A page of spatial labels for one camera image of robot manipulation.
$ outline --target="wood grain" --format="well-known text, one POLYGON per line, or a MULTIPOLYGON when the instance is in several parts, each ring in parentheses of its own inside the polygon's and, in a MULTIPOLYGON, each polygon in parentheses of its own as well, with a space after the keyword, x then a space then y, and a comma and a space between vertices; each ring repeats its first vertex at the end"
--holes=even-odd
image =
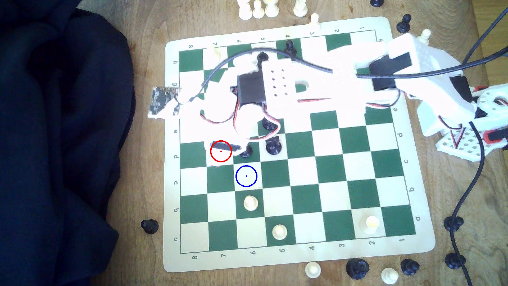
MULTIPOLYGON (((438 137, 423 137, 416 117, 417 101, 409 112, 420 166, 431 208, 436 247, 427 253, 367 258, 371 270, 362 280, 345 272, 346 260, 320 262, 321 276, 311 280, 304 263, 238 268, 190 273, 167 273, 162 262, 162 230, 147 235, 141 220, 163 221, 164 122, 146 114, 153 86, 164 84, 164 49, 172 40, 236 33, 308 23, 308 17, 293 16, 294 2, 280 0, 275 18, 238 18, 235 1, 225 0, 84 0, 82 9, 102 14, 125 34, 130 43, 135 70, 137 111, 127 142, 121 152, 122 174, 109 203, 108 222, 120 237, 107 270, 95 277, 97 285, 380 285, 381 270, 400 269, 404 258, 421 265, 415 276, 401 276, 398 285, 464 285, 461 270, 450 270, 444 256, 452 251, 442 221, 449 216, 473 177, 478 164, 439 153, 438 137)), ((394 36, 395 25, 410 13, 411 32, 433 31, 431 45, 461 59, 478 38, 470 1, 388 0, 373 8, 367 0, 309 1, 309 15, 320 21, 367 16, 385 16, 394 36)), ((482 57, 481 49, 473 59, 482 57)), ((466 71, 471 85, 487 84, 484 67, 466 71)), ((476 188, 460 211, 465 225, 457 232, 457 243, 467 258, 475 285, 506 285, 508 272, 508 184, 500 152, 489 155, 476 188)))

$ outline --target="white chess piece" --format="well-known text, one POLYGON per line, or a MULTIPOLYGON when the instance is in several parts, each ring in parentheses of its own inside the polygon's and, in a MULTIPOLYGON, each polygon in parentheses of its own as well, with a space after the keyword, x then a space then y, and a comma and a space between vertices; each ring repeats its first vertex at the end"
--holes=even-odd
POLYGON ((295 7, 293 8, 293 14, 297 17, 303 17, 307 15, 307 0, 296 0, 295 7))
POLYGON ((279 0, 263 0, 266 4, 265 14, 266 16, 273 18, 279 14, 279 7, 277 7, 277 3, 279 0))
POLYGON ((284 225, 278 224, 273 227, 272 235, 276 240, 283 240, 288 236, 288 229, 284 225))
POLYGON ((252 9, 250 8, 249 0, 237 0, 238 7, 240 10, 238 10, 238 16, 242 20, 249 20, 252 18, 252 9))
POLYGON ((379 219, 373 215, 360 222, 360 229, 368 235, 374 234, 379 227, 379 219))
POLYGON ((321 24, 319 23, 319 15, 317 13, 312 13, 310 16, 310 23, 308 24, 311 31, 317 32, 321 28, 321 24))
POLYGON ((417 39, 422 42, 424 45, 429 45, 429 38, 432 32, 429 29, 425 29, 422 31, 422 35, 419 36, 417 39))
POLYGON ((318 278, 321 275, 321 266, 316 262, 309 262, 305 266, 305 274, 310 278, 318 278))
POLYGON ((393 268, 384 268, 383 271, 381 271, 381 280, 385 284, 392 285, 399 279, 399 273, 395 271, 393 268))
POLYGON ((261 1, 256 0, 254 1, 254 10, 252 11, 252 15, 256 19, 261 19, 263 16, 265 16, 265 10, 261 8, 261 1))
POLYGON ((258 208, 258 199, 255 196, 248 195, 243 200, 243 206, 248 211, 255 211, 258 208))

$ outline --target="black pawn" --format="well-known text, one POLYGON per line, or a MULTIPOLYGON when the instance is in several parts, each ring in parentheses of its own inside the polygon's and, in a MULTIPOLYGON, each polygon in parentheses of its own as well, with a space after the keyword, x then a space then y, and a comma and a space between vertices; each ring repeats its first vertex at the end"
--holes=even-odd
POLYGON ((282 150, 282 144, 280 143, 279 136, 266 140, 266 151, 271 155, 277 155, 282 150))
POLYGON ((414 275, 420 269, 420 264, 410 258, 407 258, 400 263, 400 269, 402 270, 402 273, 406 275, 414 275))
POLYGON ((141 227, 145 230, 146 233, 152 235, 158 230, 158 222, 155 219, 144 219, 141 222, 141 227))
POLYGON ((346 264, 347 274, 355 280, 360 280, 365 277, 369 269, 369 264, 360 258, 350 259, 346 264))
POLYGON ((397 31, 399 31, 399 33, 403 33, 403 34, 409 32, 409 29, 411 29, 411 26, 409 25, 410 21, 411 21, 411 15, 405 14, 402 17, 402 22, 399 22, 397 24, 397 31))
POLYGON ((286 41, 286 49, 284 50, 284 52, 292 55, 292 56, 296 56, 296 48, 295 48, 295 43, 293 43, 292 40, 287 40, 286 41))
MULTIPOLYGON (((462 260, 462 264, 466 263, 466 258, 463 255, 460 255, 460 259, 462 260)), ((451 269, 459 269, 460 268, 459 258, 454 252, 448 253, 444 257, 444 263, 446 263, 446 266, 450 267, 451 269)))
POLYGON ((268 55, 265 52, 258 54, 258 68, 261 70, 261 63, 268 60, 268 55))
MULTIPOLYGON (((452 221, 452 217, 449 216, 444 219, 443 225, 446 228, 447 231, 450 231, 452 229, 452 226, 450 225, 452 221)), ((453 232, 456 232, 459 230, 460 226, 464 224, 464 219, 460 216, 456 216, 453 224, 453 232)))
POLYGON ((385 3, 385 0, 370 0, 370 4, 373 7, 381 7, 385 3))
POLYGON ((245 150, 243 153, 240 153, 240 157, 242 158, 248 158, 252 155, 252 147, 247 145, 247 150, 245 150))

